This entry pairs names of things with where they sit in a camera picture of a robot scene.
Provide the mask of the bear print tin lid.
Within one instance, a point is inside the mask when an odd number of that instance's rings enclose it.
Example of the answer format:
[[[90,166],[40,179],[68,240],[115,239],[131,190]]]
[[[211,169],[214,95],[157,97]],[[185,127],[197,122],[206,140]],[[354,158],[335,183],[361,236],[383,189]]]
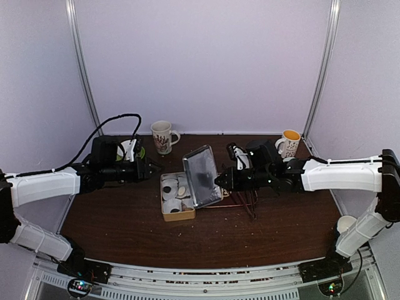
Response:
[[[220,202],[221,188],[214,182],[218,177],[214,154],[210,145],[203,145],[182,158],[184,172],[195,209]]]

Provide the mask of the metal tongs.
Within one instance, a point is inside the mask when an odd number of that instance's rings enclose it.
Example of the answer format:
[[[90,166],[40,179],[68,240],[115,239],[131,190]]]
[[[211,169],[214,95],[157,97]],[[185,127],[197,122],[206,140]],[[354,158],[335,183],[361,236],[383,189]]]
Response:
[[[217,181],[221,189],[229,193],[235,203],[239,201],[248,216],[256,220],[258,197],[254,189],[252,171],[250,169],[237,170],[234,166],[223,165]]]

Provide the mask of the white oval chocolate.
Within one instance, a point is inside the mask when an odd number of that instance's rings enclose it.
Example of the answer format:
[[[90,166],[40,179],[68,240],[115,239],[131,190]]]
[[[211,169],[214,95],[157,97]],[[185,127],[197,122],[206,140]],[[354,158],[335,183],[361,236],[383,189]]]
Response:
[[[181,187],[178,189],[178,194],[179,194],[179,195],[183,195],[183,194],[185,194],[185,192],[186,192],[186,188],[185,188],[184,186],[181,186]]]

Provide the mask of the beige tin box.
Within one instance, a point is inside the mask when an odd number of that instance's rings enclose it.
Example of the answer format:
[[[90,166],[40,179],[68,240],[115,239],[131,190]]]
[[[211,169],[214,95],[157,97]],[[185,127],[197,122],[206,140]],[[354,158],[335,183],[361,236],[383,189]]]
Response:
[[[171,188],[169,193],[163,191],[165,186]],[[186,188],[186,192],[183,195],[178,194],[178,189],[181,186]],[[160,190],[161,213],[165,222],[185,221],[196,217],[194,198],[191,196],[185,172],[162,174],[160,177]],[[192,207],[192,210],[183,211],[183,204]],[[172,209],[179,209],[180,212],[170,213]]]

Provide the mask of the gold ridged chocolate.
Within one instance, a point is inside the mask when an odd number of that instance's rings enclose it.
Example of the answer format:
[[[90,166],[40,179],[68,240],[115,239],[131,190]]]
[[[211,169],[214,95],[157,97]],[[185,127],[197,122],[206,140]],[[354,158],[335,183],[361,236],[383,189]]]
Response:
[[[192,207],[187,206],[186,204],[183,204],[183,205],[182,205],[182,210],[183,210],[183,211],[191,211],[191,210],[192,210]]]

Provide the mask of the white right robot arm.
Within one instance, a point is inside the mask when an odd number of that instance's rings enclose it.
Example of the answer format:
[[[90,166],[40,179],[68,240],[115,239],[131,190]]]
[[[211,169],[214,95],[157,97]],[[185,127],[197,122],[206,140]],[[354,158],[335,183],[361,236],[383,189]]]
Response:
[[[386,226],[399,222],[399,161],[390,149],[362,159],[297,159],[282,158],[277,144],[269,140],[254,140],[245,149],[228,144],[227,151],[237,166],[225,169],[214,180],[227,191],[272,188],[276,193],[300,193],[353,189],[376,193],[367,210],[340,233],[333,252],[321,261],[324,275],[335,275],[344,260],[363,244]]]

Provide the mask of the white cup near arm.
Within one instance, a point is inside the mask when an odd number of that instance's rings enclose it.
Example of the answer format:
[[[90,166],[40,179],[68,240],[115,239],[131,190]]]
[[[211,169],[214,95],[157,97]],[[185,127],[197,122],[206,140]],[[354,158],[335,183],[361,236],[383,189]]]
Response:
[[[343,215],[341,216],[336,224],[336,230],[339,234],[346,232],[355,222],[357,219],[351,215]]]

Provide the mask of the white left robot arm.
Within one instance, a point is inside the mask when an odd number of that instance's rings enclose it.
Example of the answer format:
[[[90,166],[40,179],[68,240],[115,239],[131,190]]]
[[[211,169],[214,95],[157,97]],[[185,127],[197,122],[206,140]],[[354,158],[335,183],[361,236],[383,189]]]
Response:
[[[13,243],[65,262],[77,278],[90,271],[83,250],[72,240],[41,228],[14,210],[20,206],[58,196],[75,196],[102,189],[111,183],[138,183],[150,179],[161,165],[146,156],[143,140],[133,136],[100,136],[92,141],[83,162],[64,167],[21,174],[1,174],[1,243]]]

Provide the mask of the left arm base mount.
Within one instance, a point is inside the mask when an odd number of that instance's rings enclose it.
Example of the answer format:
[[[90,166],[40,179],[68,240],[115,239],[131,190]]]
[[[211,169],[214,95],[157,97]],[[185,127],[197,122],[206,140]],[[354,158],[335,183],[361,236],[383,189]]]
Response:
[[[61,262],[57,266],[57,272],[74,278],[84,279],[90,283],[107,284],[111,275],[112,266],[110,264],[84,260],[82,271],[73,271],[71,266],[66,262]]]

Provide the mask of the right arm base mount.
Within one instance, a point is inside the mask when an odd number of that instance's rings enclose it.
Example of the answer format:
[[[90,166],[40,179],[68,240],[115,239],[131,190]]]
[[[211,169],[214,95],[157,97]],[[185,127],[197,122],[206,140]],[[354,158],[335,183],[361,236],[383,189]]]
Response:
[[[353,266],[350,262],[339,265],[336,262],[326,261],[325,259],[304,262],[301,263],[298,268],[303,283],[339,277],[343,273],[353,270]]]

